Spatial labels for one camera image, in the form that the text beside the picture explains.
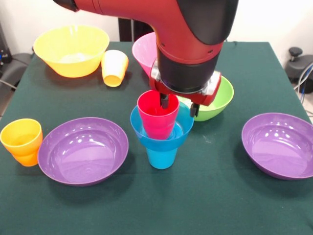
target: stacked cups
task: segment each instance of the stacked cups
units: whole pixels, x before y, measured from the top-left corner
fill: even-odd
[[[146,147],[149,163],[157,169],[169,168],[175,160],[177,149],[184,143],[193,126],[189,108],[169,95],[169,106],[160,105],[156,91],[143,93],[131,113],[132,127]]]

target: plastic bowl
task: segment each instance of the plastic bowl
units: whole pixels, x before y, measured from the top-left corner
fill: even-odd
[[[313,177],[313,125],[282,113],[254,116],[243,127],[242,142],[264,173],[282,180]]]
[[[112,121],[83,117],[63,123],[44,139],[38,164],[59,183],[90,186],[114,174],[128,153],[128,138]]]
[[[157,58],[156,33],[148,33],[134,43],[132,48],[133,55],[146,74],[150,75],[150,70]]]
[[[109,45],[103,30],[86,25],[52,29],[39,36],[34,51],[64,77],[82,77],[94,72]]]
[[[200,106],[199,114],[197,117],[195,117],[195,121],[206,121],[215,117],[226,108],[226,106],[231,102],[233,97],[233,86],[225,77],[222,76],[221,85],[214,101],[209,106]],[[180,96],[178,97],[178,99],[190,108],[192,102],[189,99]]]

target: orange cup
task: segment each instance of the orange cup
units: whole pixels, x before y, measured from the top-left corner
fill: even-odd
[[[43,131],[36,120],[23,118],[9,123],[1,131],[0,141],[23,166],[38,164],[37,154],[43,142]]]

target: yellow cup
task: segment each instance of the yellow cup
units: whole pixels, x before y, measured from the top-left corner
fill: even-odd
[[[108,50],[102,57],[103,82],[109,87],[121,85],[128,67],[128,57],[119,50]]]
[[[23,118],[9,123],[1,131],[0,141],[23,166],[38,164],[37,154],[43,142],[43,131],[36,120]]]

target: table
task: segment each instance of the table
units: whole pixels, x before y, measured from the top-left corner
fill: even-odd
[[[107,118],[129,137],[122,167],[101,184],[75,188],[19,165],[0,146],[1,235],[306,235],[313,231],[313,180],[281,181],[261,172],[241,143],[254,115],[283,112],[309,121],[268,43],[225,43],[216,69],[234,86],[234,99],[214,119],[195,122],[174,165],[152,168],[130,125],[148,77],[131,43],[126,78],[106,87],[97,70],[85,78],[58,76],[34,57],[0,121],[34,118],[44,136],[80,117]]]

